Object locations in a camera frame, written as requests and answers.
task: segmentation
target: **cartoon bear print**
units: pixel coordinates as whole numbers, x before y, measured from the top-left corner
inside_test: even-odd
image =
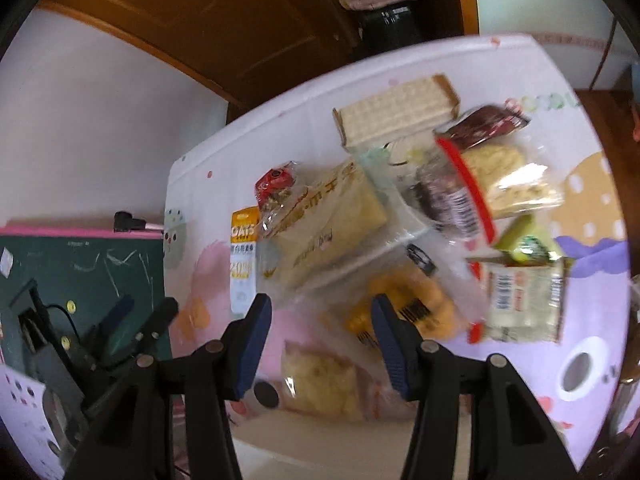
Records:
[[[164,213],[164,236],[162,238],[162,256],[164,267],[175,269],[184,256],[187,243],[187,224],[180,209],[169,209]]]

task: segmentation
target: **screw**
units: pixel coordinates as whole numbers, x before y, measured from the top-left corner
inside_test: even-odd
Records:
[[[496,368],[504,368],[507,365],[507,358],[501,354],[493,354],[489,357],[489,362]]]
[[[217,354],[218,352],[222,352],[224,347],[225,346],[222,344],[222,341],[220,341],[220,339],[212,339],[206,345],[204,345],[205,350],[210,354]]]
[[[136,359],[136,364],[140,368],[149,368],[153,363],[154,363],[153,357],[147,354],[142,354]]]
[[[427,339],[427,341],[420,343],[420,348],[427,354],[435,354],[440,349],[440,345],[431,339]]]

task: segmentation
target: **green chalkboard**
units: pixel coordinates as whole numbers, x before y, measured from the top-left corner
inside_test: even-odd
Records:
[[[7,278],[0,276],[0,341],[7,365],[24,369],[24,345],[17,327],[10,322],[9,302],[30,280],[38,283],[45,304],[63,308],[73,301],[72,319],[83,336],[100,322],[124,294],[135,301],[133,311],[111,335],[113,352],[132,341],[136,330],[164,297],[162,240],[135,238],[64,238],[0,235],[0,253],[14,258]],[[63,312],[49,310],[51,322],[61,335],[72,329]],[[158,343],[158,357],[169,358],[168,335]]]

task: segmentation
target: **cartoon eye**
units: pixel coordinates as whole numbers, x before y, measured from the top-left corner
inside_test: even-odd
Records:
[[[606,373],[608,361],[609,348],[601,338],[592,336],[578,343],[560,367],[558,397],[571,401],[586,396]]]

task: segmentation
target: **white wall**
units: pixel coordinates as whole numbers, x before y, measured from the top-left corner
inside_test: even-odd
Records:
[[[602,0],[478,0],[478,15],[481,34],[533,33],[574,88],[591,83],[613,20]],[[618,26],[595,88],[612,88],[637,59]]]
[[[34,10],[0,62],[0,226],[162,219],[176,158],[225,124],[226,101],[83,23]]]

